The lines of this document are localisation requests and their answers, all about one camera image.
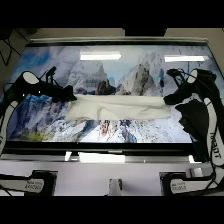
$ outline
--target towel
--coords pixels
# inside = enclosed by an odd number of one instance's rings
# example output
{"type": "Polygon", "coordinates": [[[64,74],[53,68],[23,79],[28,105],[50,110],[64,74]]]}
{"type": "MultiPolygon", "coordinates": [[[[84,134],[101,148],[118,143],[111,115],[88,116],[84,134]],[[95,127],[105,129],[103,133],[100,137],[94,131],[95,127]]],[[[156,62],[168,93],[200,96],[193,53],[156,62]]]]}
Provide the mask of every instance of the towel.
{"type": "Polygon", "coordinates": [[[74,120],[151,120],[171,115],[163,97],[75,95],[69,102],[67,121],[74,120]]]}

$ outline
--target white cloth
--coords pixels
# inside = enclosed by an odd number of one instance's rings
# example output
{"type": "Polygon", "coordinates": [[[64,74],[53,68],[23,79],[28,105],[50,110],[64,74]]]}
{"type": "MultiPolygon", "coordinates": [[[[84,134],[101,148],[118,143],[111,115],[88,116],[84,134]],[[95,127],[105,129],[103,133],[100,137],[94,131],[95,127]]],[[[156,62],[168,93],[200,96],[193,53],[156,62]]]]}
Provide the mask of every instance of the white cloth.
{"type": "Polygon", "coordinates": [[[74,120],[151,120],[171,115],[163,97],[75,95],[69,102],[67,121],[74,120]]]}

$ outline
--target floor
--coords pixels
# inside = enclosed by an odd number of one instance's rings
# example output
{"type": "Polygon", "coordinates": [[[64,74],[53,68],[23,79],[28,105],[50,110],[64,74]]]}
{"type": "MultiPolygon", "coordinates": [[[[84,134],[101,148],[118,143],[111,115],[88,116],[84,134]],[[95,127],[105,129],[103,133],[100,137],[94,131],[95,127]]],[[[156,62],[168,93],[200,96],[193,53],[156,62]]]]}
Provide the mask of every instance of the floor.
{"type": "MultiPolygon", "coordinates": [[[[33,35],[27,35],[23,29],[19,29],[27,39],[50,37],[95,37],[95,36],[125,36],[122,28],[39,28],[33,35]]],[[[165,36],[169,37],[204,37],[209,39],[212,52],[224,73],[224,32],[222,28],[168,28],[165,36]]],[[[22,52],[27,42],[14,30],[10,37],[11,45],[22,52]]],[[[9,47],[0,42],[0,50],[4,58],[7,58],[9,47]]],[[[8,66],[3,64],[0,58],[0,93],[2,85],[6,83],[12,73],[19,55],[12,52],[8,66]]]]}

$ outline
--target mountain image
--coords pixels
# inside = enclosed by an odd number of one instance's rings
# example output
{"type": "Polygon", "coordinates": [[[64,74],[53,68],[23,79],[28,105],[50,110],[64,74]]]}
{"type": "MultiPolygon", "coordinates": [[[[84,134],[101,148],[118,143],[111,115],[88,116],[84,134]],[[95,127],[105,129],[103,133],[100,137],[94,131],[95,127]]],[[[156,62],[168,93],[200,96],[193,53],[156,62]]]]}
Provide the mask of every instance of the mountain image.
{"type": "MultiPolygon", "coordinates": [[[[95,48],[91,46],[27,48],[11,79],[15,80],[25,70],[41,77],[45,71],[56,66],[55,80],[63,87],[73,86],[75,94],[166,96],[177,89],[173,79],[166,74],[168,69],[182,68],[190,72],[194,68],[202,68],[217,74],[216,82],[221,96],[224,97],[222,76],[210,51],[205,46],[157,46],[157,48],[155,46],[144,46],[144,48],[119,46],[123,61],[116,62],[116,66],[114,61],[110,64],[105,61],[80,60],[81,50],[95,50],[95,48]],[[171,54],[206,55],[209,60],[200,64],[198,62],[166,63],[164,55],[171,54]]],[[[53,103],[52,98],[48,96],[27,96],[10,120],[8,140],[111,143],[191,142],[189,135],[183,131],[183,127],[178,122],[181,114],[174,107],[171,108],[171,117],[166,119],[66,121],[67,107],[67,103],[53,103]]]]}

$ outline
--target folded cloth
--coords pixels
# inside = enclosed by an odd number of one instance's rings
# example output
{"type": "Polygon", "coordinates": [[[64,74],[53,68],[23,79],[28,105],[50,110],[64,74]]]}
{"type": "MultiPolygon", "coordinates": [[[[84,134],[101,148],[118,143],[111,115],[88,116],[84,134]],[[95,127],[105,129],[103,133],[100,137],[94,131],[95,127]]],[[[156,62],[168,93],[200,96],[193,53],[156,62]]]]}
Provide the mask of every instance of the folded cloth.
{"type": "Polygon", "coordinates": [[[67,121],[74,120],[151,120],[171,115],[163,97],[75,95],[69,102],[67,121]]]}

